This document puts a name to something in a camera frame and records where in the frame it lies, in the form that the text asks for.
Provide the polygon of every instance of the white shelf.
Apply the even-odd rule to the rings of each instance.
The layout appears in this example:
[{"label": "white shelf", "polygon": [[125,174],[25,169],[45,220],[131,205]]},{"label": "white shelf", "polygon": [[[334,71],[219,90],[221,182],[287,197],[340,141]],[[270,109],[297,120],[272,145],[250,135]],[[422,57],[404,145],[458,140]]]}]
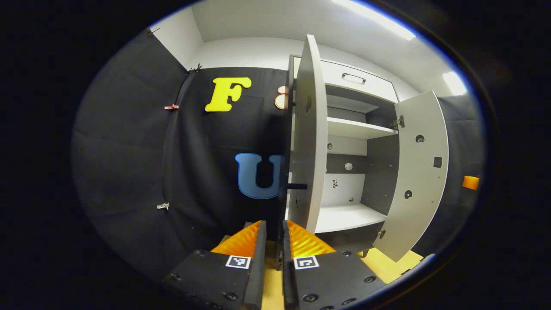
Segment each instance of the white shelf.
[{"label": "white shelf", "polygon": [[386,216],[360,203],[322,205],[316,233],[342,231],[385,221]]},{"label": "white shelf", "polygon": [[398,134],[398,131],[362,122],[327,118],[327,133],[333,136],[373,139]]}]

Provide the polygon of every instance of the drawer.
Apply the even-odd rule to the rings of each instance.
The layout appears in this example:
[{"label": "drawer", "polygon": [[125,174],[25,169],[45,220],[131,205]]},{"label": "drawer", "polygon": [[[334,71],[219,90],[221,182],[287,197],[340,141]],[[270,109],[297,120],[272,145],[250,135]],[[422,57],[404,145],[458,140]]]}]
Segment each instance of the drawer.
[{"label": "drawer", "polygon": [[[296,78],[300,65],[300,57],[294,57],[293,62],[294,77]],[[328,85],[356,90],[393,103],[398,102],[394,86],[385,79],[365,71],[329,61],[322,61],[321,68],[323,70],[323,81]]]}]

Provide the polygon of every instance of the cabinet door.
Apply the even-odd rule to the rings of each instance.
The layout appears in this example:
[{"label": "cabinet door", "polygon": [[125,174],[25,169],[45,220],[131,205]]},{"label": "cabinet door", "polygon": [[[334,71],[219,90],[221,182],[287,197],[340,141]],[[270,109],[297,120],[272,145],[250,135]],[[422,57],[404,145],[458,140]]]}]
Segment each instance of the cabinet door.
[{"label": "cabinet door", "polygon": [[288,219],[314,233],[327,161],[327,98],[320,52],[313,35],[306,36],[295,90],[291,181],[306,184],[307,189],[289,190]]},{"label": "cabinet door", "polygon": [[431,90],[395,105],[399,127],[398,180],[386,221],[373,246],[394,261],[416,244],[433,219],[444,192],[448,140],[444,115]]}]

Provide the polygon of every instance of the door handle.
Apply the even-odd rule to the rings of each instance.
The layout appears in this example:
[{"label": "door handle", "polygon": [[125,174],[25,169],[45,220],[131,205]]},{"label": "door handle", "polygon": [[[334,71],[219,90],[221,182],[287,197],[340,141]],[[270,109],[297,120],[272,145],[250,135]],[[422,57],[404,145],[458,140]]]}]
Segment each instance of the door handle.
[{"label": "door handle", "polygon": [[363,78],[363,77],[355,76],[355,75],[350,74],[350,73],[343,73],[342,78],[344,78],[345,76],[353,76],[353,77],[361,78],[361,79],[362,79],[362,82],[361,82],[362,84],[365,83],[365,81],[367,81],[367,80],[366,80],[365,78]]}]

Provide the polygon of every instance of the orange object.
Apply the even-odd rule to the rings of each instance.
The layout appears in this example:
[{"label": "orange object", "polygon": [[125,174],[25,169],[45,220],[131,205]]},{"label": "orange object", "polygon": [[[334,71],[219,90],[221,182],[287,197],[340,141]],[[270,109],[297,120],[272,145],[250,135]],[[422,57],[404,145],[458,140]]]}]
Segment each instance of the orange object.
[{"label": "orange object", "polygon": [[327,243],[302,228],[300,225],[287,221],[291,237],[291,258],[321,255],[336,252]]},{"label": "orange object", "polygon": [[238,231],[235,235],[229,237],[226,241],[220,243],[211,250],[213,253],[246,256],[251,259],[255,256],[256,237],[260,222],[250,224]]},{"label": "orange object", "polygon": [[468,177],[468,176],[465,175],[463,177],[463,187],[468,188],[468,189],[472,189],[472,190],[477,190],[478,181],[479,181],[479,178],[477,178],[477,177]]}]

